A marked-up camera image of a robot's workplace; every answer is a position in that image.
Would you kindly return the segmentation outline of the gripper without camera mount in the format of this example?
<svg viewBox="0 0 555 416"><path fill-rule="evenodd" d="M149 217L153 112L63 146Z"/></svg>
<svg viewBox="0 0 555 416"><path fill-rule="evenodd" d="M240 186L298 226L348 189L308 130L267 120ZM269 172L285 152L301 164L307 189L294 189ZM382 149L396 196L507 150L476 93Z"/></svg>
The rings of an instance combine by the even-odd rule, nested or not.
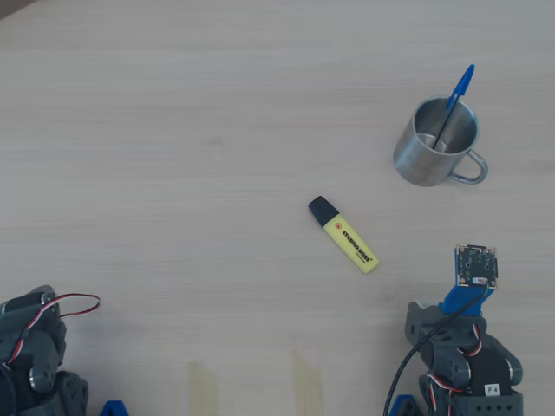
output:
<svg viewBox="0 0 555 416"><path fill-rule="evenodd" d="M1 304L1 337L16 338L33 320L48 301L56 298L55 290L49 285L39 286L29 293ZM64 338L66 326L60 318L58 305L47 309L31 328L42 331L52 338Z"/></svg>

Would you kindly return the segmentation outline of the gripper with camera mount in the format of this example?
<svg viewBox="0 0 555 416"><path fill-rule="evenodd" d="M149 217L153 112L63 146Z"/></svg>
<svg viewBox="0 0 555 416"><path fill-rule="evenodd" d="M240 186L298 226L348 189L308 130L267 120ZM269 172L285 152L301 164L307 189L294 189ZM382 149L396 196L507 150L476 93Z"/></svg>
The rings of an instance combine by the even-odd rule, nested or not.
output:
<svg viewBox="0 0 555 416"><path fill-rule="evenodd" d="M439 305L408 305L405 335L409 343L406 361L461 361L486 348L486 321L481 315L445 314Z"/></svg>

